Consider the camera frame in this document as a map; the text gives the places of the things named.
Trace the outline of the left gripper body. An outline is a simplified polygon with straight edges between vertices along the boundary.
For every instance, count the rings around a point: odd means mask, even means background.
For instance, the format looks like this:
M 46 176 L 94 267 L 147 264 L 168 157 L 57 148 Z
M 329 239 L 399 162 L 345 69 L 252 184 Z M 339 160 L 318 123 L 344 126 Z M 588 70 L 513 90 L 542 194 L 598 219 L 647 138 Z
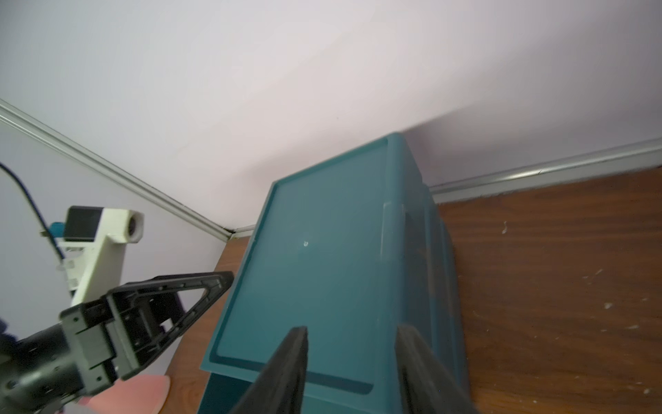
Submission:
M 105 329 L 112 320 L 97 300 L 64 310 L 58 324 L 22 340 L 1 323 L 1 412 L 56 413 L 114 385 L 117 352 Z

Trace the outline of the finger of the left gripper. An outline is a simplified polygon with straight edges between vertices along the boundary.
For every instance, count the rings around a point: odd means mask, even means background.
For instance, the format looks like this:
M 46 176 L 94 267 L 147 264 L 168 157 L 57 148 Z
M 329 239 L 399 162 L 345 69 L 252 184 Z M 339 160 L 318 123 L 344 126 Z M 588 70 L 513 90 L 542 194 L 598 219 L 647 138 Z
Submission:
M 157 276 L 110 290 L 117 378 L 128 380 L 156 361 L 233 282 L 234 274 L 222 271 Z

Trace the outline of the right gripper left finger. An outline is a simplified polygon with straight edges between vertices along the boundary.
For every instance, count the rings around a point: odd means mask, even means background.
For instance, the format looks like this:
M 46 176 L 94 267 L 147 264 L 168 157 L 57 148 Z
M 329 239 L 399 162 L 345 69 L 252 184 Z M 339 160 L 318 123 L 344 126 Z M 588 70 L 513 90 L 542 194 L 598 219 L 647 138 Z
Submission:
M 292 328 L 231 413 L 300 413 L 308 366 L 306 327 Z

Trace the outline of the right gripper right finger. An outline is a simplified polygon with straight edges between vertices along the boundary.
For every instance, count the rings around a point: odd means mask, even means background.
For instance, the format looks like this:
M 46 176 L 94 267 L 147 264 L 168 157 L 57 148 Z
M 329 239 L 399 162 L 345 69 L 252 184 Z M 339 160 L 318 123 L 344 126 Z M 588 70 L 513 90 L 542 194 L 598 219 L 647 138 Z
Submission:
M 476 413 L 478 409 L 414 327 L 400 324 L 395 340 L 404 413 Z

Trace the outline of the teal three-drawer cabinet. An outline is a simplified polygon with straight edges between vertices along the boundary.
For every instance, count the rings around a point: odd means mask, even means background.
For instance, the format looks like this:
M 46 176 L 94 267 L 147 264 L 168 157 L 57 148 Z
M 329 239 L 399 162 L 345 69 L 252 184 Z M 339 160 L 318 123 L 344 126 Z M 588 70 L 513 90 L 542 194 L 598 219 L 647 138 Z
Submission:
M 306 413 L 398 413 L 397 327 L 470 388 L 453 243 L 400 134 L 277 180 L 202 361 L 228 413 L 290 329 L 308 330 Z

